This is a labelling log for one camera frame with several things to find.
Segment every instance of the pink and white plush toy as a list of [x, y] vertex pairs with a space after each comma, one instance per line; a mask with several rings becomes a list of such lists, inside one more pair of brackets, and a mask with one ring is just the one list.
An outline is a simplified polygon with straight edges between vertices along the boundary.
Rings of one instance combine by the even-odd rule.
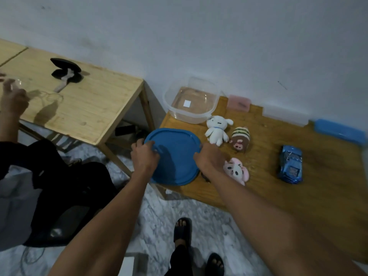
[[210, 144], [216, 144], [220, 146], [222, 144], [222, 140], [225, 142], [229, 141], [228, 135], [225, 133], [226, 127], [229, 125], [233, 125], [234, 122], [231, 119], [225, 119], [222, 116], [211, 116], [207, 120], [208, 130], [205, 133], [206, 137]]
[[237, 158], [231, 158], [229, 162], [225, 161], [224, 171], [228, 176], [235, 179], [243, 186], [245, 186], [245, 182], [249, 180], [248, 170]]

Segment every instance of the plush toy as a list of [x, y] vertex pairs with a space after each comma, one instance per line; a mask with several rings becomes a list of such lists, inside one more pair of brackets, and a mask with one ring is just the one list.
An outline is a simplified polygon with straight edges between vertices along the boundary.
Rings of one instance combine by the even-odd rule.
[[220, 146], [222, 144], [222, 140], [225, 142], [229, 141], [228, 135], [225, 133], [226, 127], [229, 125], [233, 125], [233, 121], [231, 119], [225, 119], [221, 116], [211, 116], [207, 120], [207, 127], [209, 128], [205, 133], [208, 141], [211, 144], [216, 144]]
[[232, 144], [233, 149], [238, 152], [245, 152], [250, 142], [251, 136], [246, 127], [237, 127], [231, 135], [229, 143]]
[[243, 167], [241, 161], [237, 158], [231, 158], [229, 162], [225, 161], [225, 173], [245, 186], [245, 182], [249, 180], [249, 172], [246, 167]]

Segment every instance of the marble floor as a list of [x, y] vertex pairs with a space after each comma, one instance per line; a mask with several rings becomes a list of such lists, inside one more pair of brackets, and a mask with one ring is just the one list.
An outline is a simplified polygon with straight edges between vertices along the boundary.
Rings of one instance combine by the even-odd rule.
[[[37, 128], [43, 135], [48, 131]], [[30, 144], [33, 139], [20, 134], [20, 142]], [[132, 169], [131, 160], [123, 150], [115, 149], [119, 158]], [[96, 148], [81, 144], [66, 155], [67, 157], [94, 157], [94, 160], [105, 163], [114, 184], [119, 185], [127, 179], [112, 162]], [[168, 269], [170, 256], [174, 250], [173, 226], [178, 218], [189, 217], [193, 223], [192, 253], [194, 257], [195, 274], [201, 274], [203, 266], [212, 252], [217, 252], [225, 262], [225, 275], [271, 275], [260, 257], [251, 245], [241, 235], [232, 217], [217, 208], [201, 202], [181, 197], [172, 193], [168, 200], [161, 200], [148, 185], [145, 191], [142, 207], [136, 227], [127, 252], [140, 253], [146, 263], [141, 264], [140, 274], [164, 275]], [[30, 248], [18, 246], [0, 252], [0, 267], [2, 276], [44, 276], [63, 248]]]

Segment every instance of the forearm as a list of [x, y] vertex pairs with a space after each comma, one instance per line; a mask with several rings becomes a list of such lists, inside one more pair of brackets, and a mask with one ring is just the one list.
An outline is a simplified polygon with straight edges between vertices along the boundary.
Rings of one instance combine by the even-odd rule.
[[70, 242], [49, 276], [115, 276], [119, 273], [149, 178], [130, 182]]
[[209, 179], [242, 234], [275, 275], [360, 275], [351, 260], [292, 215], [224, 173], [214, 172]]
[[19, 117], [0, 112], [0, 141], [18, 143]]

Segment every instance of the black pants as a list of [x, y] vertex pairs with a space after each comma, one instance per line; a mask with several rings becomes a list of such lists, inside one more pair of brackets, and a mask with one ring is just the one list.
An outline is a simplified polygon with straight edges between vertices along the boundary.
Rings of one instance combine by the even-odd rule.
[[184, 245], [177, 246], [171, 255], [170, 269], [165, 276], [174, 275], [193, 276], [192, 261], [188, 249]]
[[[31, 223], [32, 233], [27, 246], [64, 246], [89, 222], [93, 214], [104, 208], [117, 194], [107, 168], [96, 162], [73, 167], [62, 160], [55, 145], [47, 139], [30, 146], [2, 142], [0, 148], [7, 163], [0, 173], [7, 173], [10, 165], [32, 171], [35, 189], [42, 189]], [[50, 239], [50, 229], [58, 218], [73, 206], [90, 208], [77, 230], [67, 238]]]

